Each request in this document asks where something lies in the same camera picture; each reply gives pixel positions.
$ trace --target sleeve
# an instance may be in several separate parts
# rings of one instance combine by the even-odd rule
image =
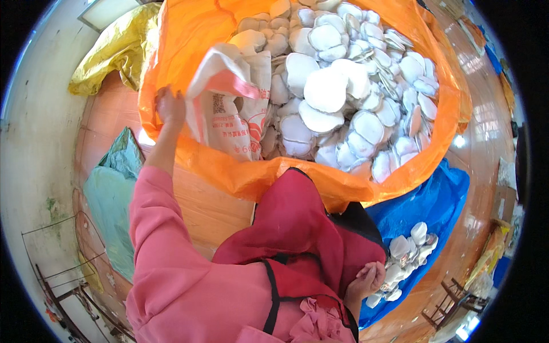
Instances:
[[[130,238],[136,273],[156,268],[207,268],[210,262],[191,243],[173,181],[162,169],[146,166],[137,178],[130,204]]]
[[[171,176],[153,166],[141,169],[130,203],[130,238],[135,247],[133,287],[126,314],[134,330],[161,313],[211,270],[191,243]]]

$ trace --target green plastic bag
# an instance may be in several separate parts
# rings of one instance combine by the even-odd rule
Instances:
[[[130,129],[122,130],[84,183],[93,222],[113,269],[132,282],[134,249],[128,231],[128,206],[144,158]]]

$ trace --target red apron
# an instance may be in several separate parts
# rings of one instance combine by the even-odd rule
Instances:
[[[290,168],[263,195],[252,226],[215,252],[214,263],[265,264],[273,301],[265,332],[272,334],[281,301],[312,297],[326,310],[336,308],[358,339],[358,327],[342,299],[366,263],[385,264],[387,250],[380,239],[333,220],[312,180]]]

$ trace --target black apron trim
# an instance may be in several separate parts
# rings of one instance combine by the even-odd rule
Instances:
[[[347,328],[351,330],[355,341],[358,343],[358,325],[356,324],[355,317],[352,315],[351,310],[349,310],[347,306],[343,305],[343,307],[345,307],[347,317],[349,318],[349,326]]]
[[[289,258],[290,258],[290,255],[286,254],[285,252],[277,252],[276,255],[271,257],[272,260],[277,261],[282,265],[286,265],[288,263]]]
[[[263,260],[262,262],[265,265],[265,268],[267,268],[267,277],[269,278],[269,282],[271,283],[271,299],[273,302],[267,320],[265,321],[265,325],[263,326],[263,332],[272,335],[275,329],[276,318],[278,317],[280,296],[278,295],[278,289],[276,287],[276,279],[274,275],[275,273],[273,272],[271,265],[266,260]]]
[[[312,256],[316,256],[315,254],[312,254],[310,252],[305,252],[305,253],[302,253],[302,254],[303,255],[305,255],[305,254],[309,255],[310,254]],[[272,299],[272,303],[273,303],[272,306],[271,306],[271,310],[269,311],[269,315],[267,316],[267,320],[265,321],[265,325],[263,326],[263,332],[265,332],[267,334],[270,334],[270,335],[273,334],[273,331],[275,329],[276,319],[278,317],[278,309],[280,308],[280,303],[281,302],[303,300],[303,299],[306,299],[308,297],[323,295],[323,296],[327,296],[327,297],[329,297],[329,298],[331,298],[331,299],[333,299],[333,300],[335,300],[339,303],[340,299],[336,299],[336,298],[334,298],[332,296],[329,296],[327,294],[311,294],[311,295],[301,296],[301,297],[290,297],[290,296],[280,297],[280,295],[278,294],[277,286],[276,286],[276,279],[275,279],[275,275],[274,275],[275,273],[274,273],[273,269],[271,268],[271,265],[269,264],[269,262],[267,262],[267,260],[261,260],[261,262],[265,265],[265,268],[267,269],[267,277],[269,279],[269,282],[271,283],[271,299]],[[352,335],[355,338],[355,341],[358,343],[358,325],[356,324],[355,317],[352,316],[351,311],[349,311],[349,309],[345,305],[343,305],[343,307],[344,307],[345,312],[347,314],[347,317],[349,319],[349,325],[346,325],[344,323],[343,318],[340,319],[341,323],[344,327],[351,330]]]
[[[303,170],[299,169],[299,168],[296,168],[296,167],[290,167],[288,169],[286,169],[286,171],[288,170],[295,170],[295,171],[298,171],[300,172],[301,174],[305,175],[309,180],[312,181],[311,177],[309,175],[307,175]]]
[[[255,223],[255,211],[257,211],[257,207],[259,206],[259,203],[255,203],[254,207],[254,219],[251,221],[251,224],[253,225]]]
[[[332,213],[328,217],[334,224],[381,246],[385,252],[385,260],[389,259],[389,249],[383,244],[381,233],[360,203],[351,202],[345,212]]]

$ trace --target hand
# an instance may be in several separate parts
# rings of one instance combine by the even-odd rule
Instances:
[[[155,98],[156,111],[165,125],[174,125],[181,128],[185,123],[186,108],[185,98],[181,91],[177,91],[173,96],[171,85],[162,87],[158,90]]]
[[[345,298],[356,301],[369,297],[379,290],[385,280],[385,267],[381,262],[370,262],[364,265],[356,275],[345,293]]]

